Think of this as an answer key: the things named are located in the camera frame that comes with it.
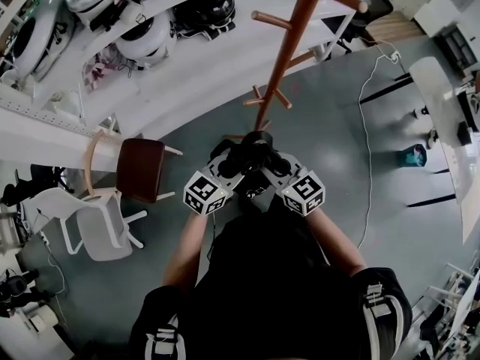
white desk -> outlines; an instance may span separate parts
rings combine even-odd
[[[465,242],[480,217],[480,136],[472,134],[472,144],[462,146],[458,139],[458,125],[465,122],[455,90],[442,67],[433,57],[418,60],[409,73],[395,79],[389,86],[360,101],[364,104],[393,92],[410,83],[415,83],[438,133],[454,187],[454,194],[417,202],[409,207],[427,206],[456,199],[461,210],[462,235]]]

white cable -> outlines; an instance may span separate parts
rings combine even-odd
[[[59,301],[59,295],[65,291],[65,276],[63,275],[63,272],[62,272],[62,270],[60,269],[60,267],[59,267],[58,265],[53,264],[53,263],[50,261],[50,257],[53,255],[53,254],[52,254],[52,250],[50,249],[50,246],[49,246],[48,244],[45,244],[45,243],[44,243],[44,245],[45,245],[46,250],[48,251],[48,257],[46,258],[46,261],[48,261],[48,263],[50,264],[51,267],[57,268],[58,272],[60,272],[60,276],[61,276],[61,289],[60,289],[58,292],[55,293],[55,300],[57,301],[58,309],[60,310],[60,314],[61,314],[61,317],[63,318],[65,327],[66,327],[67,330],[70,332],[70,328],[68,328],[68,324],[67,324],[67,319],[65,318],[65,315],[63,314],[62,306],[60,305],[60,301]]]
[[[388,41],[384,41],[384,40],[367,40],[366,38],[362,37],[362,36],[358,36],[358,38],[362,39],[363,41],[367,42],[367,43],[370,43],[370,44],[375,44],[375,46],[378,48],[378,50],[383,54],[385,55],[385,53],[383,53],[383,51],[380,49],[380,47],[378,46],[377,43],[382,43],[382,44],[388,44],[390,47],[392,47],[395,52],[398,52],[398,49],[395,47],[395,45],[393,45],[392,43],[389,43]]]
[[[390,45],[395,49],[396,52],[398,52],[397,48],[395,48],[395,46],[393,44],[390,44]],[[364,232],[363,232],[363,236],[361,237],[360,244],[358,244],[358,246],[357,246],[358,249],[360,249],[363,242],[367,238],[368,218],[370,217],[370,210],[371,210],[371,204],[372,204],[372,188],[373,188],[373,183],[374,183],[374,180],[372,179],[372,151],[370,149],[370,139],[369,139],[369,136],[368,136],[367,125],[365,124],[365,117],[363,115],[363,110],[362,110],[362,105],[360,104],[360,100],[362,99],[363,90],[365,89],[365,86],[374,77],[374,73],[377,70],[378,61],[380,59],[386,58],[390,62],[392,62],[393,64],[397,64],[400,60],[400,56],[398,56],[397,58],[390,58],[382,51],[382,49],[378,45],[376,45],[376,48],[380,51],[380,53],[382,53],[382,55],[376,58],[375,67],[373,67],[373,70],[372,70],[372,73],[370,74],[370,77],[361,86],[360,95],[358,96],[358,110],[360,111],[361,123],[363,125],[363,130],[365,132],[365,142],[367,144],[367,150],[368,150],[368,178],[369,178],[369,185],[370,185],[370,187],[368,189],[367,214],[365,215],[365,229],[364,229]]]

wooden coat rack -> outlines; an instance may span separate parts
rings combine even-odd
[[[335,1],[340,2],[341,4],[344,4],[360,13],[364,13],[368,9],[367,4],[362,0]],[[288,68],[294,67],[297,64],[300,64],[301,62],[304,62],[305,60],[315,56],[314,51],[308,51],[303,55],[292,59],[293,53],[296,51],[305,28],[310,21],[312,13],[317,6],[317,2],[318,0],[297,0],[290,20],[281,19],[280,17],[272,16],[268,13],[258,12],[256,10],[252,13],[252,19],[254,20],[286,29],[280,52],[278,53],[274,69],[271,72],[265,94],[262,96],[257,86],[254,85],[253,93],[255,94],[256,98],[244,102],[244,105],[246,106],[257,104],[260,105],[255,122],[255,131],[263,131],[269,126],[270,121],[264,123],[263,119],[274,96],[283,104],[285,108],[288,110],[292,108],[292,104],[285,97],[285,95],[280,92],[278,86],[280,85],[280,81]],[[243,138],[243,136],[235,135],[227,135],[226,137]]]

white chair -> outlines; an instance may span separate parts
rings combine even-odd
[[[84,245],[93,260],[107,261],[129,256],[132,253],[131,243],[143,248],[143,244],[130,234],[128,224],[144,218],[147,211],[123,218],[120,196],[115,188],[102,188],[95,190],[93,196],[77,199],[57,187],[40,192],[31,201],[42,215],[60,219],[69,254],[76,254]],[[73,214],[76,214],[82,238],[75,248],[71,244],[66,224]]]

brown chair seat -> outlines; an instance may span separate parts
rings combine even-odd
[[[126,139],[117,163],[117,189],[126,197],[155,203],[165,145],[160,141]]]

